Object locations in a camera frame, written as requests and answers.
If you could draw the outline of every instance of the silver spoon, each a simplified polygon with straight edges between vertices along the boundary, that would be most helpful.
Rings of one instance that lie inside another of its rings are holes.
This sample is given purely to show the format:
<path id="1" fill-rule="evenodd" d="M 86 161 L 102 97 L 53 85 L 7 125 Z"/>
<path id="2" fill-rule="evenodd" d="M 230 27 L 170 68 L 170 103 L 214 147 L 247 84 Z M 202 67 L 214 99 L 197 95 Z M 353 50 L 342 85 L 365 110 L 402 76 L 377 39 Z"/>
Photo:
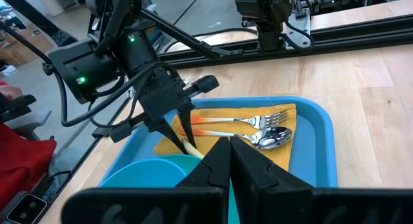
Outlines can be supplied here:
<path id="1" fill-rule="evenodd" d="M 194 136 L 223 136 L 223 137 L 243 137 L 251 141 L 252 145 L 261 150 L 268 150 L 284 145 L 292 136 L 292 131 L 287 127 L 268 127 L 256 132 L 255 134 L 234 134 L 228 132 L 216 132 L 193 128 Z"/>

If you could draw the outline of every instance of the red cloth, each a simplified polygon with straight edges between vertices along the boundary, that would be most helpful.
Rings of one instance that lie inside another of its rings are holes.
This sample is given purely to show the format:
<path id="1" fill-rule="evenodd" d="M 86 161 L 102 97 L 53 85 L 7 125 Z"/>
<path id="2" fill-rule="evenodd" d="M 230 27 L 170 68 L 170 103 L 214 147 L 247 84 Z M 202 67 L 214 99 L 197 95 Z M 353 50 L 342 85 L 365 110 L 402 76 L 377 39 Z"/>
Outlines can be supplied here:
<path id="1" fill-rule="evenodd" d="M 0 123 L 0 210 L 20 191 L 31 191 L 47 172 L 54 140 L 27 141 Z"/>

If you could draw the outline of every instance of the fork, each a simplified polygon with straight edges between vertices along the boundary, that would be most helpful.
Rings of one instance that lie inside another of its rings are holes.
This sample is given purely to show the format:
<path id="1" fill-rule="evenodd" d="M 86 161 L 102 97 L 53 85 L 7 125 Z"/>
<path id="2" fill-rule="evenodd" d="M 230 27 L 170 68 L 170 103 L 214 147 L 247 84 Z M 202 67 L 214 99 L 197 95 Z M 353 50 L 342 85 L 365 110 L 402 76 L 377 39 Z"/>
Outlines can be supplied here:
<path id="1" fill-rule="evenodd" d="M 243 121 L 252 125 L 252 127 L 262 130 L 268 127 L 276 127 L 288 119 L 288 110 L 276 112 L 272 115 L 255 116 L 251 118 L 210 118 L 191 116 L 191 124 L 220 123 L 227 121 Z"/>

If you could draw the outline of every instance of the blue plastic tray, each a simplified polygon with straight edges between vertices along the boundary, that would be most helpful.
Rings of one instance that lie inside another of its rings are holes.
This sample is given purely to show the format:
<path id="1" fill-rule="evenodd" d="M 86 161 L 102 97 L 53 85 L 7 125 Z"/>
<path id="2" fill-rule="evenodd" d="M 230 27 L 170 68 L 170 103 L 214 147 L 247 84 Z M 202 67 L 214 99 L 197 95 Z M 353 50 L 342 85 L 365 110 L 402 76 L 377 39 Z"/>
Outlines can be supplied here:
<path id="1" fill-rule="evenodd" d="M 269 107 L 295 103 L 297 128 L 292 145 L 289 172 L 315 187 L 337 187 L 336 155 L 334 153 L 333 127 L 328 114 L 317 104 L 300 97 L 246 97 L 227 99 L 195 99 L 196 108 Z M 176 112 L 165 115 L 171 123 Z M 162 135 L 148 133 L 141 126 L 103 177 L 101 183 L 114 172 L 128 164 L 148 158 L 157 158 L 153 148 Z"/>

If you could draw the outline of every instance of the floor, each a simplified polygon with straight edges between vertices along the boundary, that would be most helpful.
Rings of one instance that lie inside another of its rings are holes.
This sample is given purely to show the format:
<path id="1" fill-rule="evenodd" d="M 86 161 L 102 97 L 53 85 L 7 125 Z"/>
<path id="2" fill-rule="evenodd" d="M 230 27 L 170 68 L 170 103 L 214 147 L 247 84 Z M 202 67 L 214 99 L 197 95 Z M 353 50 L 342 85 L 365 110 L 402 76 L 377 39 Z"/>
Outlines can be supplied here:
<path id="1" fill-rule="evenodd" d="M 189 34 L 202 34 L 226 28 L 241 27 L 241 16 L 236 10 L 234 0 L 197 0 L 186 10 L 194 0 L 152 0 L 157 4 L 156 12 L 171 23 Z M 52 17 L 51 20 L 61 29 L 78 39 L 86 37 L 89 22 L 89 11 L 85 6 L 71 8 L 67 12 Z M 25 94 L 32 94 L 37 102 L 31 107 L 33 110 L 49 109 L 52 115 L 46 125 L 39 127 L 36 134 L 41 139 L 55 136 L 58 143 L 57 151 L 63 146 L 77 147 L 86 150 L 93 142 L 91 133 L 96 129 L 91 123 L 83 123 L 74 127 L 62 127 L 61 102 L 57 83 L 54 77 L 46 76 L 41 68 L 41 61 L 36 59 L 21 66 L 4 79 L 7 83 L 21 87 Z M 96 119 L 106 123 L 126 99 L 126 95 L 97 115 Z M 86 111 L 86 105 L 80 105 L 68 93 L 69 118 L 76 117 Z"/>

